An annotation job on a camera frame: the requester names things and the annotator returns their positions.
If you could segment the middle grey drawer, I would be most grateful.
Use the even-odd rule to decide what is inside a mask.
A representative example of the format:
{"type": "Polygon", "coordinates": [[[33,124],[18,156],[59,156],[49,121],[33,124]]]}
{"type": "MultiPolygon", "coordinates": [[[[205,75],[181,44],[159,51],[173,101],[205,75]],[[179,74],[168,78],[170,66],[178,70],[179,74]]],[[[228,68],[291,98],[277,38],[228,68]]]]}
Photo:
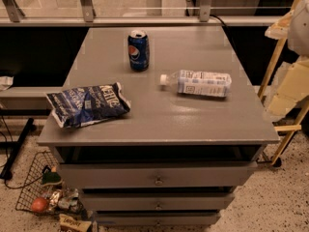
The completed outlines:
{"type": "Polygon", "coordinates": [[[234,200],[232,193],[98,193],[80,200],[92,211],[221,210],[234,200]]]}

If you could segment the blue chip bag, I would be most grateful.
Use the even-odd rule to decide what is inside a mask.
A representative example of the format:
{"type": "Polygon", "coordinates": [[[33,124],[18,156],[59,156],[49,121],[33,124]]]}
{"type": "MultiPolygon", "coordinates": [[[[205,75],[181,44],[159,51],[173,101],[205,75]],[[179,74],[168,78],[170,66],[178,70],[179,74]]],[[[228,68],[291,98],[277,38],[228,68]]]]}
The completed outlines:
{"type": "Polygon", "coordinates": [[[76,87],[46,95],[52,115],[60,128],[83,128],[123,116],[130,102],[119,82],[76,87]]]}

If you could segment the grey drawer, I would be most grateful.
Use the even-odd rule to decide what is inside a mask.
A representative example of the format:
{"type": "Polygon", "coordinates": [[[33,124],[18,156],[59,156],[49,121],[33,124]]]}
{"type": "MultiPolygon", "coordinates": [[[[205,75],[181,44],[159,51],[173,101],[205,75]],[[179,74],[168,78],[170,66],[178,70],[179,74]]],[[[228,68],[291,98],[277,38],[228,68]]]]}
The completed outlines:
{"type": "Polygon", "coordinates": [[[59,164],[58,173],[78,189],[156,189],[243,185],[257,167],[251,162],[59,164]]]}
{"type": "Polygon", "coordinates": [[[80,200],[92,211],[221,210],[234,200],[232,193],[98,193],[80,200]]]}
{"type": "Polygon", "coordinates": [[[96,213],[96,221],[106,226],[210,225],[220,219],[219,213],[96,213]]]}

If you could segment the red apple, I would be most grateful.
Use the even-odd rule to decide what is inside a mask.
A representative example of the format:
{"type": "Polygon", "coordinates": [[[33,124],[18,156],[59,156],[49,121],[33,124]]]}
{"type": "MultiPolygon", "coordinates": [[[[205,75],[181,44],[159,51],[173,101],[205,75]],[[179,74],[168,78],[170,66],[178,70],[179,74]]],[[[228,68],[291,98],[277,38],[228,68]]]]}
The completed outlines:
{"type": "Polygon", "coordinates": [[[31,211],[35,213],[43,213],[48,207],[48,200],[43,197],[36,198],[32,205],[31,211]]]}

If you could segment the black metal stand leg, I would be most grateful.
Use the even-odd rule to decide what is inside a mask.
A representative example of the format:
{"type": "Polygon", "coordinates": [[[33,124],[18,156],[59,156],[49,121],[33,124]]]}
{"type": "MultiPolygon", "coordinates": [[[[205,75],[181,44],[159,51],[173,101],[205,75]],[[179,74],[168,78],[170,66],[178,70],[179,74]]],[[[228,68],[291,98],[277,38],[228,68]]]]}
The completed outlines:
{"type": "Polygon", "coordinates": [[[26,136],[28,135],[28,133],[34,128],[34,119],[33,118],[29,118],[27,120],[27,123],[25,124],[19,138],[17,141],[13,141],[13,142],[8,142],[5,143],[5,146],[7,146],[9,149],[11,149],[10,155],[0,173],[0,179],[2,180],[10,180],[13,176],[12,174],[12,167],[14,165],[14,161],[16,160],[18,153],[21,149],[21,146],[24,142],[24,140],[26,139],[26,136]]]}

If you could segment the grey drawer cabinet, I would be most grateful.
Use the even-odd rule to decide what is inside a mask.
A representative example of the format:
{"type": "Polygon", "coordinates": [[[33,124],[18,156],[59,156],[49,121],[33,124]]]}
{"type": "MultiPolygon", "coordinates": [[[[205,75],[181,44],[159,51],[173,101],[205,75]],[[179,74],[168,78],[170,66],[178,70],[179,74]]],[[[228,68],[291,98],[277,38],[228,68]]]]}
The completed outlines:
{"type": "MultiPolygon", "coordinates": [[[[48,119],[39,142],[59,164],[251,162],[277,141],[238,57],[219,27],[151,27],[151,64],[134,72],[127,56],[127,28],[93,28],[76,56],[66,87],[119,82],[131,103],[121,118],[82,129],[48,119]],[[159,78],[178,70],[228,73],[223,100],[180,96],[159,78]]],[[[238,186],[197,188],[75,188],[98,193],[232,193],[238,186]]],[[[220,213],[221,210],[91,211],[96,213],[220,213]]]]}

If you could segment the green sponge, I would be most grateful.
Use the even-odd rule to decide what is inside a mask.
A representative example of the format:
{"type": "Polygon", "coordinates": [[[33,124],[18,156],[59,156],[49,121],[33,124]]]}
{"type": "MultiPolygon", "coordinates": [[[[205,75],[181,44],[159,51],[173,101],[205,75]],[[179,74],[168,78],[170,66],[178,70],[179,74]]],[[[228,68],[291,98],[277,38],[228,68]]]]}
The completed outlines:
{"type": "Polygon", "coordinates": [[[42,186],[57,186],[62,183],[62,178],[57,172],[46,172],[42,175],[42,186]]]}

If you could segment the blue labelled plastic bottle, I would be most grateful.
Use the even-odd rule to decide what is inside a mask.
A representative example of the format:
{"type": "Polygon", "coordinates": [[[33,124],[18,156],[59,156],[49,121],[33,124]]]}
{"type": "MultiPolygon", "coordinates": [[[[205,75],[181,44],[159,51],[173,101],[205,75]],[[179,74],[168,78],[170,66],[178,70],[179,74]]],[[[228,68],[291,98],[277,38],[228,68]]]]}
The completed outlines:
{"type": "Polygon", "coordinates": [[[228,73],[188,70],[162,74],[159,81],[179,94],[214,98],[226,98],[232,85],[228,73]]]}

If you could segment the yellow snack bag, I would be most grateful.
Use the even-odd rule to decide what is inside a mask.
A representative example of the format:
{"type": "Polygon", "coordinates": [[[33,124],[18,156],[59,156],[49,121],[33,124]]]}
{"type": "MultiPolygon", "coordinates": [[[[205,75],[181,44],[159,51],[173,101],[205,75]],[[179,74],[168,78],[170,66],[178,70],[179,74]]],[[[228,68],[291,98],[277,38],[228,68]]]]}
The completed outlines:
{"type": "Polygon", "coordinates": [[[59,232],[87,232],[92,224],[90,221],[78,220],[64,214],[60,214],[59,219],[59,232]]]}

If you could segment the top grey drawer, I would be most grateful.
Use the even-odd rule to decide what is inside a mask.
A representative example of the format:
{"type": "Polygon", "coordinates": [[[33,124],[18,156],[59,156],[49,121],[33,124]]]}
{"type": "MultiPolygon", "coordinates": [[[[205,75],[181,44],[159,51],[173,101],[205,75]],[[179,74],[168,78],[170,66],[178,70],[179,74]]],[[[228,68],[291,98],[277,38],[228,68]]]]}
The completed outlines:
{"type": "Polygon", "coordinates": [[[251,162],[59,164],[58,173],[78,189],[156,189],[243,185],[257,167],[251,162]]]}

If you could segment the blue Pepsi soda can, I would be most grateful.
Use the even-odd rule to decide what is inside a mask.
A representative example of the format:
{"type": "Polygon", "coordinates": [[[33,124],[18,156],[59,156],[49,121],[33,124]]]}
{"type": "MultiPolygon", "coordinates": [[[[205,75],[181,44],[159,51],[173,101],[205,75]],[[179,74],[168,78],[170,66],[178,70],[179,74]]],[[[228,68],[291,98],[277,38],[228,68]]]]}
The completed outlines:
{"type": "Polygon", "coordinates": [[[150,62],[149,38],[143,30],[132,30],[127,37],[130,67],[137,72],[146,70],[150,62]]]}

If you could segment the crumpled silver wrapper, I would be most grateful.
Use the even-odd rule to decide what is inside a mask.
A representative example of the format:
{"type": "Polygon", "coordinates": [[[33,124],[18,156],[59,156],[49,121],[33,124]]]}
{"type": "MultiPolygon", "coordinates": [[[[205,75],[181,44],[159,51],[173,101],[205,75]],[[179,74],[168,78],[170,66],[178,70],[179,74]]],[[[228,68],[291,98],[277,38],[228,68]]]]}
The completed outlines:
{"type": "Polygon", "coordinates": [[[49,197],[49,208],[76,212],[79,209],[79,193],[77,189],[56,189],[49,197]]]}

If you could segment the bottom grey drawer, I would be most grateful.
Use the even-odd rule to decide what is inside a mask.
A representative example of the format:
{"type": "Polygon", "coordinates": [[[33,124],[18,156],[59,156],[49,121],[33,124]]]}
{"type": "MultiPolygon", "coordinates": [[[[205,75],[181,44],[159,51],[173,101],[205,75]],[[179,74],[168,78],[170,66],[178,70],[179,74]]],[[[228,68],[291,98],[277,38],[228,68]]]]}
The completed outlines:
{"type": "Polygon", "coordinates": [[[106,226],[210,225],[220,219],[219,213],[96,213],[96,221],[106,226]]]}

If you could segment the yellow wooden ladder frame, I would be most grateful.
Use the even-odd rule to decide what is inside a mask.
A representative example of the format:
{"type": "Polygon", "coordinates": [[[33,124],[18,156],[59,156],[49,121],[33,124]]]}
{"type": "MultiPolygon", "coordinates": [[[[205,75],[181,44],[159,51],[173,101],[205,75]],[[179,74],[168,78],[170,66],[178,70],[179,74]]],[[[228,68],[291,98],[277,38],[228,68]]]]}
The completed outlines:
{"type": "Polygon", "coordinates": [[[284,45],[288,44],[288,49],[298,55],[297,60],[287,68],[282,66],[278,69],[282,79],[279,81],[276,92],[269,100],[266,108],[266,112],[275,121],[278,121],[284,118],[298,104],[301,104],[300,112],[291,125],[275,127],[277,132],[284,132],[286,135],[273,156],[269,158],[265,153],[262,153],[264,163],[279,167],[281,165],[281,155],[288,147],[295,133],[301,130],[301,122],[309,111],[309,0],[294,0],[290,11],[269,26],[265,35],[277,40],[277,44],[258,90],[260,100],[263,99],[284,45]]]}

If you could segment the grey metal railing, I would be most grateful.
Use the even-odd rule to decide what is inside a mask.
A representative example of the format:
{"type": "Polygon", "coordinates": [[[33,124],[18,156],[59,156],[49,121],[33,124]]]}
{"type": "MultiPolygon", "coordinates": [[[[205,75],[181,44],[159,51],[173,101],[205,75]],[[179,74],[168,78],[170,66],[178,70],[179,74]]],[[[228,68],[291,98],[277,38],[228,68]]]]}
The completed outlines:
{"type": "Polygon", "coordinates": [[[1,26],[104,27],[108,25],[268,26],[281,7],[262,0],[1,0],[1,26]]]}

